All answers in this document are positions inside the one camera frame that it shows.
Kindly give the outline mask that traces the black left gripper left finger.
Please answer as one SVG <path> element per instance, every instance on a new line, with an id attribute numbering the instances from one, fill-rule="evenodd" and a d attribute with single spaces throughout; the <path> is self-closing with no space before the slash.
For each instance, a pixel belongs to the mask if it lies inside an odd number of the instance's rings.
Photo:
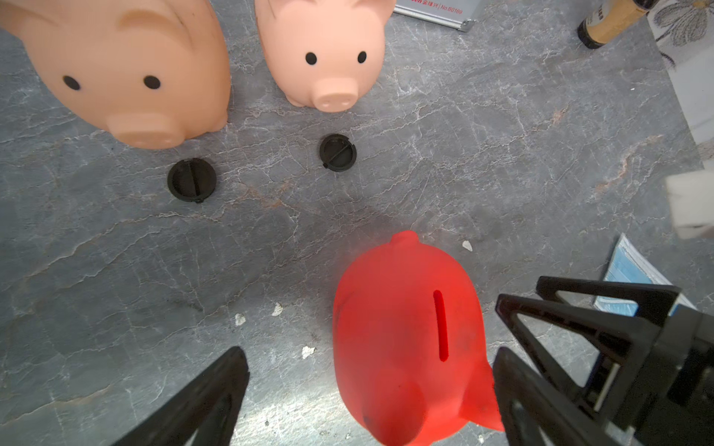
<path id="1" fill-rule="evenodd" d="M 228 445 L 249 383 L 245 351 L 232 347 L 117 445 Z"/>

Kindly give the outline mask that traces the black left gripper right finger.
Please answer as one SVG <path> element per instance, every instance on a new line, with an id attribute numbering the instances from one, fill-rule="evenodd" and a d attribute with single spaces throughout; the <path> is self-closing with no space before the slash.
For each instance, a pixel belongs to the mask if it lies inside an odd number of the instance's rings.
<path id="1" fill-rule="evenodd" d="M 615 445 L 616 442 L 508 348 L 493 365 L 496 401 L 511 445 Z"/>

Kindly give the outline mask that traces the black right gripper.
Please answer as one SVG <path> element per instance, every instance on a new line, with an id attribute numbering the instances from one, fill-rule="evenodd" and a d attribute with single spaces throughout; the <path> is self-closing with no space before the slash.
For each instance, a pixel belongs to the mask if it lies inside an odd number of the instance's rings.
<path id="1" fill-rule="evenodd" d="M 565 294 L 633 301 L 634 315 L 568 303 Z M 669 314 L 680 289 L 542 276 L 537 297 L 502 294 L 496 313 L 535 369 L 599 427 L 643 445 L 713 443 L 713 317 Z"/>

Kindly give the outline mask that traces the red piggy bank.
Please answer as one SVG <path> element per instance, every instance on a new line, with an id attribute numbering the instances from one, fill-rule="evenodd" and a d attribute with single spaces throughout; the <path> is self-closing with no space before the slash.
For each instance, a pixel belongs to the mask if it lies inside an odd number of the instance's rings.
<path id="1" fill-rule="evenodd" d="M 384 445 L 430 445 L 468 423 L 503 429 L 478 295 L 416 232 L 351 263 L 333 307 L 340 397 Z"/>

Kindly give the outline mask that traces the black round piggy bank plug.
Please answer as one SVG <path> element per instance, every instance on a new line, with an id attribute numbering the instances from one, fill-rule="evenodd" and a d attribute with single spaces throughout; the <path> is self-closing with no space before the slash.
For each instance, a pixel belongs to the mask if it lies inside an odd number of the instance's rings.
<path id="1" fill-rule="evenodd" d="M 181 160 L 171 167 L 167 175 L 170 193 L 188 203 L 201 204 L 212 195 L 217 184 L 214 167 L 201 158 Z"/>

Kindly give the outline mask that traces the pink piggy bank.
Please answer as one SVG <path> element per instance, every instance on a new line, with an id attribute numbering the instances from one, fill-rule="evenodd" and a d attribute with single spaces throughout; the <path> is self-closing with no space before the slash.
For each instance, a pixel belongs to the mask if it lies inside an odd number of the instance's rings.
<path id="1" fill-rule="evenodd" d="M 231 69 L 208 1 L 4 1 L 48 90 L 134 148 L 171 149 L 228 121 Z"/>
<path id="2" fill-rule="evenodd" d="M 345 112 L 377 83 L 394 0 L 260 0 L 258 35 L 273 79 L 296 107 Z"/>

